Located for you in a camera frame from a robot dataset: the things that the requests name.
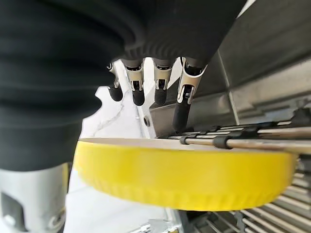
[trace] metal rod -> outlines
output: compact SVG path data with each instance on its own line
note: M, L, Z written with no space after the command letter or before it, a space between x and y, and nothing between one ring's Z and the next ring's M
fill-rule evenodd
M259 134L269 134L269 136L311 136L311 127L295 127L295 128L276 128L258 130Z
M310 186L308 181L305 181L305 180L302 180L302 179L299 179L299 178L294 178L292 183L294 185L298 185L298 186L301 186L301 187L304 187L304 188L308 188Z
M187 138L187 144L213 146L212 139ZM311 153L311 141L304 140L269 140L269 139L229 139L231 148L256 150L285 150L294 153Z
M254 221L260 223L262 226L266 227L267 229L274 231L275 233L285 233L284 231L281 231L279 228L273 226L272 224L252 214L251 212L248 212L246 210L241 210L241 212L245 214L246 216L252 218Z
M286 222L286 221L284 221L284 220L282 220L282 219L274 216L273 214L268 213L262 209L254 208L253 210L255 212L259 213L260 215L268 218L270 221L276 222L279 226L283 226L283 228L285 228L285 229L290 229L291 231L293 231L295 233L308 233L308 232L306 232L306 231L304 231L304 230L302 230L302 229L300 229L300 228L298 228L298 227L296 227L296 226L294 226L294 225L292 225L292 224L290 224L290 223L288 223L288 222Z
M255 231L259 232L259 233L268 233L266 232L264 229L260 228L259 226L257 226L256 224L254 224L253 222L247 220L246 218L243 218L242 221L249 227L253 228Z
M220 231L220 230L214 225L214 223L212 223L212 222L209 221L208 219L206 219L206 223L207 223L216 233L222 233L222 231Z
M240 230L238 228L236 228L235 226L233 226L229 221L227 221L224 217L222 217L219 213L214 212L214 214L221 220L223 221L225 224L227 224L228 227L230 227L232 230L234 230L235 232L239 233Z
M220 130L216 132L210 132L206 135L218 135L218 134L229 134L232 131L240 131L243 130L245 127L241 126L232 126L231 127L222 127ZM187 132L182 133L183 135L191 135L200 132ZM295 127L295 128L275 128L275 129L261 129L258 130L259 136L300 136L306 137L311 136L311 127Z
M309 193L309 190L305 188L296 187L296 186L288 186L287 190L293 191L299 194L303 194L303 195L307 195Z
M306 174L304 174L304 173L296 172L296 173L294 174L294 177L295 177L295 178L299 178L299 179L303 179L303 178L309 177L309 176L306 175Z
M277 198L277 200L281 200L287 204L290 204L290 205L294 205L298 208L301 208L301 209L304 209L304 210L307 210L307 211L310 211L311 210L311 207L310 205L304 203L304 202L301 202L301 201L298 201L298 200L295 200L295 199L292 199L292 198L289 198L287 196L284 196L284 195L281 195Z
M253 232L251 229L249 229L249 228L245 228L245 232L246 233L255 233L255 232Z
M297 215L297 214L295 214L293 212L285 210L285 209L283 209L283 208L281 208L281 207L279 207L277 205L271 204L271 203L266 204L265 206L270 208L270 209L272 209L272 210L278 211L278 212L280 212L281 214L283 214L283 215L285 215L287 217L290 217L290 218L292 218L292 219L294 219L296 221L299 221L299 222L301 222L303 224L306 224L307 226L311 227L311 220L309 220L309 219L307 219L305 217Z

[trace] white marble surface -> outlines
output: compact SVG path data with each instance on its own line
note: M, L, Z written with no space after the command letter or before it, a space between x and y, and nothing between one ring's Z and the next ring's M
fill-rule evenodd
M114 102L106 87L98 89L96 96L103 106L83 122L83 137L141 138L140 119L132 101L132 91L121 62L116 62L123 100ZM145 88L153 81L147 76ZM67 222L65 233L126 233L140 227L151 218L166 218L164 208L129 202L100 193L84 184L77 172L71 174L67 196Z

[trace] metal rack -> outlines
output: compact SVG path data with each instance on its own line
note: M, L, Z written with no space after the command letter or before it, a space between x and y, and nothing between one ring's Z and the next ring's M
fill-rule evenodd
M223 149L285 150L301 154L292 185L274 202L235 211L208 212L193 222L196 233L311 233L310 115L297 121L298 109L288 121L212 127L206 132L171 135L182 144Z

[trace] metal joint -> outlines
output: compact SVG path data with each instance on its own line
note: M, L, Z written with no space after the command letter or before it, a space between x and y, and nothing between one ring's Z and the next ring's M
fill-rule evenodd
M188 74L185 70L186 64L187 64L187 60L184 59L183 70L182 70L182 74L181 74L180 81L179 81L179 87L178 87L177 102L182 103L183 98L187 97L188 104L191 104L193 100L193 96L198 89L199 83L207 68L207 65L204 68L202 68L200 74L191 75L191 74Z
M115 75L115 79L113 81L113 85L114 85L115 88L118 88L120 86L120 82L119 82L119 77L118 77L116 66L114 65L114 63L110 63L107 66L107 69L109 70L110 73L113 73Z
M168 67L162 67L162 66L158 66L155 62L154 62L154 74L155 74L155 88L157 90L160 89L159 86L159 82L160 80L164 81L164 85L163 85L163 90L166 90L171 78L171 73L172 73L172 67L168 66Z
M135 68L125 67L127 78L130 81L132 91L143 90L144 83L144 72L143 72L143 62L140 66Z

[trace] yellow bowl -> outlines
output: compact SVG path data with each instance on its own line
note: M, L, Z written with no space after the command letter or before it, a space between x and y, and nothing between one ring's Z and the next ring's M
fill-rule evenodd
M273 201L292 182L297 156L220 150L165 139L82 139L75 168L95 189L181 210L228 211Z

